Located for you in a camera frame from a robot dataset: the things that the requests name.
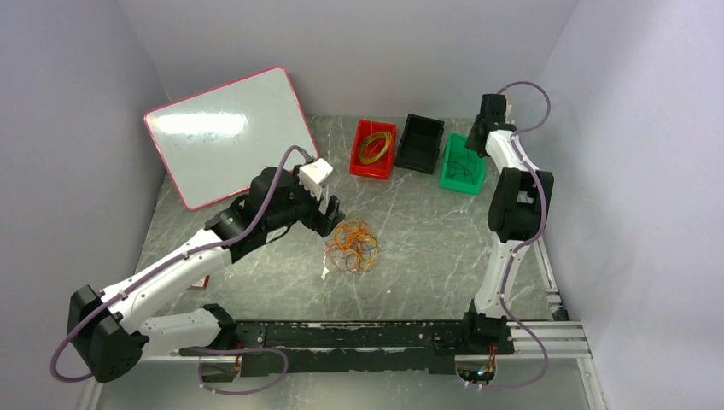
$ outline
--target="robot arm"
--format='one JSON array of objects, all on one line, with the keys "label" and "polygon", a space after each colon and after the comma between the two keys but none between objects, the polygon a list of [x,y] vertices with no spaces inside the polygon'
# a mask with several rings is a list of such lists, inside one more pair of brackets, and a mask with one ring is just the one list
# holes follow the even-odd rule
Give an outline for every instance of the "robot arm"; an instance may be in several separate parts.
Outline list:
[{"label": "robot arm", "polygon": [[[199,278],[221,270],[269,243],[271,240],[267,238],[273,231],[301,222],[326,237],[344,219],[335,196],[330,197],[326,212],[319,212],[322,187],[333,172],[325,160],[297,166],[292,173],[282,170],[276,188],[270,194],[276,171],[275,167],[262,171],[252,180],[248,194],[237,197],[191,239],[155,264],[104,288],[100,295],[90,286],[73,294],[68,315],[69,332],[102,303],[121,295],[120,301],[98,314],[72,341],[99,382],[122,376],[143,357],[191,346],[226,348],[235,340],[236,322],[218,305],[206,305],[192,313],[161,318],[150,318],[150,315]],[[271,200],[259,223],[246,237],[232,241],[228,246],[209,246],[190,254],[192,249],[228,242],[246,231],[263,208],[267,194],[271,195]],[[140,284],[133,292],[125,293],[129,286],[178,255],[183,258]]]},{"label": "robot arm", "polygon": [[508,110],[504,95],[483,95],[480,113],[466,143],[466,148],[479,156],[489,156],[500,174],[488,212],[488,227],[495,235],[495,245],[468,313],[470,339],[483,346],[505,341],[507,315],[501,300],[506,301],[511,293],[520,262],[529,248],[525,243],[535,237],[544,217],[542,198],[531,172],[540,180],[546,208],[553,188],[553,175],[530,161],[518,142],[515,126],[506,122]]}]

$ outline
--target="white wall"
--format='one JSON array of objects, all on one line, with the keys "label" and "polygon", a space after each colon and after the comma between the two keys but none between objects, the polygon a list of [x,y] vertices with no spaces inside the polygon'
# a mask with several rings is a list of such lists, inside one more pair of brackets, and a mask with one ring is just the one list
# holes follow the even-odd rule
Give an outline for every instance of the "white wall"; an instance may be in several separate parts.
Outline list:
[{"label": "white wall", "polygon": [[75,408],[50,356],[70,295],[135,268],[163,176],[143,112],[165,101],[114,0],[0,0],[2,409]]},{"label": "white wall", "polygon": [[581,0],[540,76],[553,114],[524,145],[557,178],[546,244],[612,409],[724,408],[723,21]]},{"label": "white wall", "polygon": [[308,114],[472,117],[577,0],[120,0],[172,98],[282,65]]}]

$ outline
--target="black tray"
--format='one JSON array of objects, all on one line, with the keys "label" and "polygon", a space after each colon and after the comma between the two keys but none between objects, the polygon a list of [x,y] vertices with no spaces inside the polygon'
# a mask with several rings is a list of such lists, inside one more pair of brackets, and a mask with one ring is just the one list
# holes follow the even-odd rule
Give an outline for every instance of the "black tray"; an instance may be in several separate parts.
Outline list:
[{"label": "black tray", "polygon": [[407,115],[394,165],[420,173],[433,173],[440,154],[443,128],[444,121],[415,114]]}]

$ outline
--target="tangled rubber bands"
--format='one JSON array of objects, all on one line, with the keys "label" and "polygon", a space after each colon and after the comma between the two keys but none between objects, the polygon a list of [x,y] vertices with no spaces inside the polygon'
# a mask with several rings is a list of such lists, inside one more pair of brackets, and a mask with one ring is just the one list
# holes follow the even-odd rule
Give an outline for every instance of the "tangled rubber bands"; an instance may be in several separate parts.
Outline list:
[{"label": "tangled rubber bands", "polygon": [[337,226],[324,251],[342,272],[367,272],[377,258],[377,238],[369,223],[352,217]]}]

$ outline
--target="red tray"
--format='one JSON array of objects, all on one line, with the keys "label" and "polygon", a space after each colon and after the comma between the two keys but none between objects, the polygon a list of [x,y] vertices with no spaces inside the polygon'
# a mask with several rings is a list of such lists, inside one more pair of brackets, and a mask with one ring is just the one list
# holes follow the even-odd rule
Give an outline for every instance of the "red tray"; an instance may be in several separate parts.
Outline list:
[{"label": "red tray", "polygon": [[[389,131],[392,134],[392,140],[389,144],[387,152],[377,161],[371,164],[363,164],[359,161],[357,153],[359,145],[366,137],[375,132]],[[371,177],[379,179],[389,179],[389,172],[394,163],[394,140],[397,136],[397,126],[395,124],[387,124],[384,122],[375,122],[368,120],[359,120],[357,125],[357,134],[354,136],[354,145],[352,146],[352,157],[349,160],[349,173],[359,175],[360,177]],[[370,143],[367,147],[367,156],[375,156],[384,147],[384,139],[378,139]]]}]

